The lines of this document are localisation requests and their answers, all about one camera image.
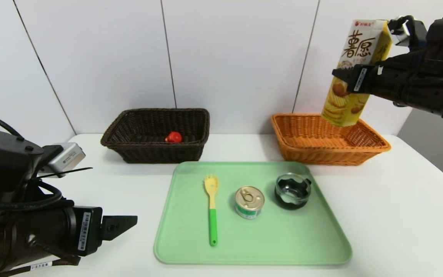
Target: plastic tray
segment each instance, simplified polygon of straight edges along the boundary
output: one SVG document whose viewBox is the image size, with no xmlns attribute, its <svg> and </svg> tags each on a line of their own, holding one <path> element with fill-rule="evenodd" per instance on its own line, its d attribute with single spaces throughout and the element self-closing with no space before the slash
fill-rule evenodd
<svg viewBox="0 0 443 277">
<path fill-rule="evenodd" d="M 276 178 L 286 172 L 312 181 L 309 202 L 301 209 L 285 210 L 276 202 Z M 208 237 L 207 174 L 220 179 L 216 247 Z M 265 196 L 256 219 L 243 219 L 235 211 L 235 192 L 245 185 Z M 351 258 L 351 246 L 309 169 L 296 162 L 181 163 L 172 177 L 154 251 L 166 264 L 338 265 Z"/>
</svg>

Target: green handle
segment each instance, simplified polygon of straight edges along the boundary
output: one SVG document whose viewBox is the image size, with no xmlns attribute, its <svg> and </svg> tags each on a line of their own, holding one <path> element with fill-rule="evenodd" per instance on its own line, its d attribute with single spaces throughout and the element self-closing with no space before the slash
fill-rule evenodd
<svg viewBox="0 0 443 277">
<path fill-rule="evenodd" d="M 210 245 L 215 247 L 217 244 L 218 244 L 217 210 L 210 209 Z"/>
</svg>

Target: wicker basket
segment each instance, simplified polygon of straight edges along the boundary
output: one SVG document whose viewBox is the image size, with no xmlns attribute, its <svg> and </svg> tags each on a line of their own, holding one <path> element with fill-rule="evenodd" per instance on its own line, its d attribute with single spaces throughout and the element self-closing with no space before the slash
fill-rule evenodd
<svg viewBox="0 0 443 277">
<path fill-rule="evenodd" d="M 283 158 L 305 164 L 360 165 L 391 145 L 364 121 L 331 125 L 319 114 L 274 114 L 271 123 Z"/>
<path fill-rule="evenodd" d="M 127 163 L 176 164 L 199 160 L 209 130 L 205 109 L 131 109 L 116 118 L 100 143 Z M 181 143 L 165 142 L 172 131 L 181 133 Z"/>
</svg>

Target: can label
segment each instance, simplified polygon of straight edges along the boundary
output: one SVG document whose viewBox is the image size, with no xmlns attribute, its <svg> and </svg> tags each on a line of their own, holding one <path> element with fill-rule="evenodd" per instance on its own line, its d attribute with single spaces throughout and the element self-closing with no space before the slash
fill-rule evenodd
<svg viewBox="0 0 443 277">
<path fill-rule="evenodd" d="M 239 214 L 239 216 L 244 217 L 245 219 L 255 219 L 260 213 L 261 210 L 246 210 L 243 207 L 239 206 L 239 204 L 235 204 L 235 210 Z"/>
</svg>

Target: snack box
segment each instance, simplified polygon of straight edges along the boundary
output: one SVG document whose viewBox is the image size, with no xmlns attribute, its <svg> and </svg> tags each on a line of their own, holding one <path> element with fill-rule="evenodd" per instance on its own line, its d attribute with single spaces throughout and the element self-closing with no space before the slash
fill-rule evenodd
<svg viewBox="0 0 443 277">
<path fill-rule="evenodd" d="M 352 68 L 357 63 L 375 64 L 387 58 L 392 40 L 386 20 L 353 21 L 337 68 Z M 355 125 L 369 94 L 349 93 L 348 84 L 333 77 L 321 116 L 336 126 Z"/>
</svg>

